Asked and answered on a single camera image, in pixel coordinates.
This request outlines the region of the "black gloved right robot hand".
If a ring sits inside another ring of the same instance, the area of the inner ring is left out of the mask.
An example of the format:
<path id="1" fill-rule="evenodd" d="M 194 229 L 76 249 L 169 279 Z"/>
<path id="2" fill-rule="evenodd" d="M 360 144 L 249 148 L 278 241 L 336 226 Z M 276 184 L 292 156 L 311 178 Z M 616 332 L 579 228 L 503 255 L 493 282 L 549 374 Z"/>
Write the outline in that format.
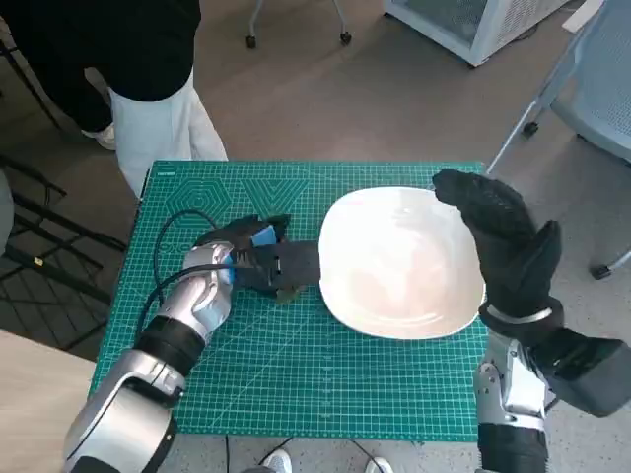
<path id="1" fill-rule="evenodd" d="M 474 238 L 487 302 L 510 318 L 546 309 L 561 257 L 559 223 L 539 228 L 521 194 L 497 179 L 443 169 L 432 181 L 438 200 L 460 211 Z"/>

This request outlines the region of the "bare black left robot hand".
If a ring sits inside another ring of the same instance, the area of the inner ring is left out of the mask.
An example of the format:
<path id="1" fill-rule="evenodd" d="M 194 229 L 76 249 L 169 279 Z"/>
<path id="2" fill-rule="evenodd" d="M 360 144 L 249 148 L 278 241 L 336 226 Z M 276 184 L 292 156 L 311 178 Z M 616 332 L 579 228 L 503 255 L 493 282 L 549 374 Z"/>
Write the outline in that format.
<path id="1" fill-rule="evenodd" d="M 279 214 L 260 218 L 256 214 L 232 220 L 228 225 L 208 234 L 210 241 L 229 243 L 233 250 L 272 245 L 283 241 L 291 216 Z"/>

